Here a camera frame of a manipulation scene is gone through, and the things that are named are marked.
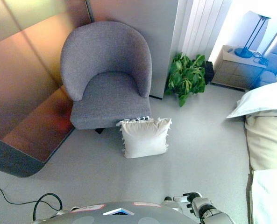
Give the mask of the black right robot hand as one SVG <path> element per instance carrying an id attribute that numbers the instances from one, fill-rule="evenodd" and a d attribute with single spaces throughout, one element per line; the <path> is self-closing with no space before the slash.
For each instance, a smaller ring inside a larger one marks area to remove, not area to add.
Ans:
<path id="1" fill-rule="evenodd" d="M 180 203 L 188 203 L 187 207 L 191 209 L 190 212 L 194 214 L 196 217 L 198 217 L 199 215 L 198 209 L 196 205 L 193 204 L 193 200 L 198 197 L 202 197 L 202 195 L 198 192 L 185 193 L 182 196 L 174 196 L 174 197 L 166 196 L 164 198 L 164 201 L 161 203 L 161 205 L 172 208 L 173 210 L 183 214 L 184 212 Z"/>

